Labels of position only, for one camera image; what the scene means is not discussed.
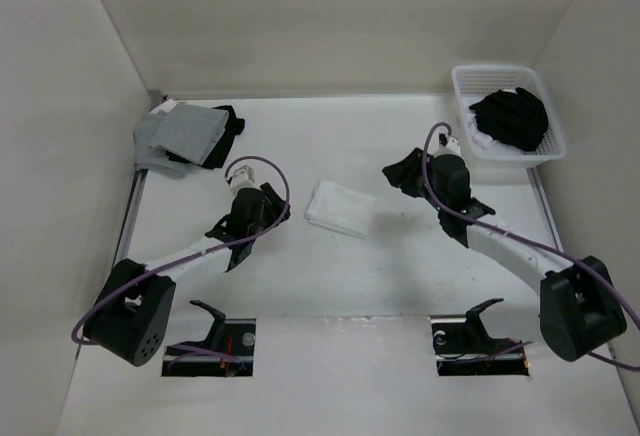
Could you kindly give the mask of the white tank top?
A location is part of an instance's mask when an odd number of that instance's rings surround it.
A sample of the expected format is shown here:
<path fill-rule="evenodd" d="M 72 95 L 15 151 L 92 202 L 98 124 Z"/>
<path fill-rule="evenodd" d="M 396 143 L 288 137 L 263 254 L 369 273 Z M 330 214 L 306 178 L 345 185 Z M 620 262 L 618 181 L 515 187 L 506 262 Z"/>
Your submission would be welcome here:
<path fill-rule="evenodd" d="M 313 191 L 305 219 L 311 225 L 364 239 L 369 234 L 374 209 L 373 196 L 322 180 Z"/>

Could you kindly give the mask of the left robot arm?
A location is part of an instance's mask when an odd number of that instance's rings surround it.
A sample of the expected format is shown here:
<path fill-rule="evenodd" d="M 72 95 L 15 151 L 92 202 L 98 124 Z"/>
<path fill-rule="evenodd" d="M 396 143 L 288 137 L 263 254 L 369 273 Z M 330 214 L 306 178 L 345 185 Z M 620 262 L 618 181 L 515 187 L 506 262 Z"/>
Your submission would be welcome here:
<path fill-rule="evenodd" d="M 256 239 L 289 217 L 289 189 L 284 197 L 268 183 L 238 190 L 230 212 L 192 249 L 154 269 L 131 259 L 118 262 L 72 339 L 99 346 L 134 367 L 146 364 L 163 343 L 178 278 L 199 262 L 212 262 L 222 273 L 235 269 L 250 256 Z"/>

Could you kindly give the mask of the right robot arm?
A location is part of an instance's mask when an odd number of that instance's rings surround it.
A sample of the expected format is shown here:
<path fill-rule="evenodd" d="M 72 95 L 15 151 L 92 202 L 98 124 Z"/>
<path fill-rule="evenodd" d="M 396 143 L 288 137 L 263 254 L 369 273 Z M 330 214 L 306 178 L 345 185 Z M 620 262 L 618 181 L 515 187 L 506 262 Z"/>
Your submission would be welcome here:
<path fill-rule="evenodd" d="M 392 187 L 433 206 L 450 238 L 492 259 L 538 295 L 539 334 L 556 356 L 573 362 L 626 332 L 604 263 L 592 256 L 567 260 L 504 228 L 496 211 L 472 196 L 461 157 L 416 148 L 382 173 Z"/>

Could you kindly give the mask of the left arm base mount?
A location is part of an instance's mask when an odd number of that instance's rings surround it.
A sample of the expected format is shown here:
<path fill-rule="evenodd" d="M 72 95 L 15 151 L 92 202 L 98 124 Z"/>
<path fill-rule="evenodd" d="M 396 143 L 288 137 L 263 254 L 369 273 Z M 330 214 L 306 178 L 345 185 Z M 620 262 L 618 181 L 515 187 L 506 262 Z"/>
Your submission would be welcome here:
<path fill-rule="evenodd" d="M 164 377 L 250 377 L 256 320 L 229 318 L 197 299 L 171 310 L 162 355 Z"/>

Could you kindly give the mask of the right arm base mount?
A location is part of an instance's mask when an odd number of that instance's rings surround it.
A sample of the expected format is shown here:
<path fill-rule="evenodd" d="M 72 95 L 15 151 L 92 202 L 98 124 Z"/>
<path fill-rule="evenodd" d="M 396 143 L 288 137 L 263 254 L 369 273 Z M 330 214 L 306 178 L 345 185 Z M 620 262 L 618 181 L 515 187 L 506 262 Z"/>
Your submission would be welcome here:
<path fill-rule="evenodd" d="M 463 315 L 431 319 L 435 366 L 440 377 L 529 376 L 524 345 L 511 338 L 494 338 L 481 320 L 502 298 L 486 300 Z"/>

